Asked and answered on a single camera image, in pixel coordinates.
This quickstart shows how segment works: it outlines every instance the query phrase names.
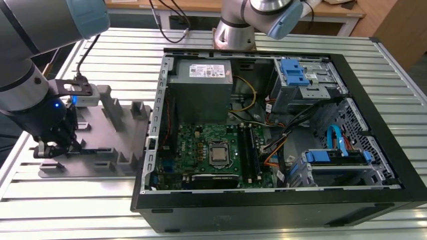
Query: robotic arm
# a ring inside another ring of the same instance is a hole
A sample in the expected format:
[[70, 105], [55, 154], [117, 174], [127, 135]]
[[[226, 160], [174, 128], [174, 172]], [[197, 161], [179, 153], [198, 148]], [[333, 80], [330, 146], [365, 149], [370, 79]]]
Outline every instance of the robotic arm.
[[[224, 0], [216, 47], [250, 50], [254, 28], [281, 39], [301, 11], [300, 0]], [[0, 112], [38, 143], [34, 158], [79, 152], [75, 107], [59, 97], [90, 96], [91, 88], [78, 74], [73, 80], [46, 81], [30, 57], [89, 39], [107, 27], [102, 0], [0, 0]]]
[[250, 50], [254, 28], [278, 40], [293, 29], [302, 13], [300, 0], [222, 0], [214, 47]]
[[[91, 88], [83, 76], [46, 81], [30, 57], [89, 39], [107, 27], [102, 0], [0, 0], [0, 112], [38, 142], [34, 158], [81, 148], [75, 109], [59, 97], [89, 96]], [[78, 90], [66, 90], [65, 84]]]

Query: black computer chassis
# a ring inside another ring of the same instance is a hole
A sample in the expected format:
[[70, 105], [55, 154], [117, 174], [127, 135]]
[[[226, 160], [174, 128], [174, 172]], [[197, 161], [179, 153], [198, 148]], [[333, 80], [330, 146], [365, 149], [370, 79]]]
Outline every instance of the black computer chassis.
[[353, 226], [385, 213], [427, 203], [427, 188], [342, 55], [297, 52], [241, 52], [214, 49], [163, 49], [192, 53], [165, 57], [197, 58], [197, 53], [328, 57], [350, 93], [401, 189], [139, 194], [135, 175], [130, 211], [155, 232], [200, 232]]

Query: metal table slats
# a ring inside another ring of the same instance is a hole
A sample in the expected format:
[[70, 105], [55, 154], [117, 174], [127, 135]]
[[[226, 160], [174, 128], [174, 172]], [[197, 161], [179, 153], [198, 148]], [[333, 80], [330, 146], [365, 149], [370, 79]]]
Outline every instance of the metal table slats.
[[[166, 30], [165, 34], [175, 39], [181, 31]], [[427, 99], [381, 44], [361, 37], [289, 35], [274, 41], [257, 34], [254, 39], [258, 50], [345, 56], [425, 183]], [[90, 41], [75, 44], [58, 78], [73, 77]], [[157, 30], [111, 28], [101, 34], [81, 72], [93, 84], [110, 85], [111, 97], [122, 105], [143, 100], [151, 106], [165, 47], [209, 49], [212, 34], [193, 31], [181, 44], [169, 44]], [[0, 239], [425, 239], [427, 205], [392, 212], [354, 227], [157, 234], [129, 211], [131, 177], [41, 179], [41, 160], [33, 159], [26, 150], [35, 144], [25, 133], [18, 142], [0, 171]]]

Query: green circuit board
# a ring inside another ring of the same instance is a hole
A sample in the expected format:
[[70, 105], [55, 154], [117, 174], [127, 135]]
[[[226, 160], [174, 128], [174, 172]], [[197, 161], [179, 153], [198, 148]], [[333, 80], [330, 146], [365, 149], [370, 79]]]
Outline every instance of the green circuit board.
[[[262, 129], [252, 127], [256, 147], [265, 143]], [[179, 190], [181, 181], [190, 174], [232, 174], [238, 175], [238, 188], [270, 188], [270, 172], [260, 174], [260, 181], [246, 183], [242, 180], [238, 136], [236, 125], [221, 124], [182, 124], [178, 126], [175, 141], [174, 159], [162, 159], [157, 163], [157, 168], [162, 172], [158, 175], [159, 189]], [[212, 145], [225, 145], [228, 150], [229, 164], [214, 167], [209, 162], [209, 147]]]

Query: motherboard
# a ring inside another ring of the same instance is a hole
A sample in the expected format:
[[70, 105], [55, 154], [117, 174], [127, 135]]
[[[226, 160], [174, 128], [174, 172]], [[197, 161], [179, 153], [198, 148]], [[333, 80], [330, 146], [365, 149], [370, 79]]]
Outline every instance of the motherboard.
[[258, 158], [264, 144], [260, 126], [179, 125], [175, 156], [157, 162], [157, 188], [270, 188], [272, 173], [261, 167]]

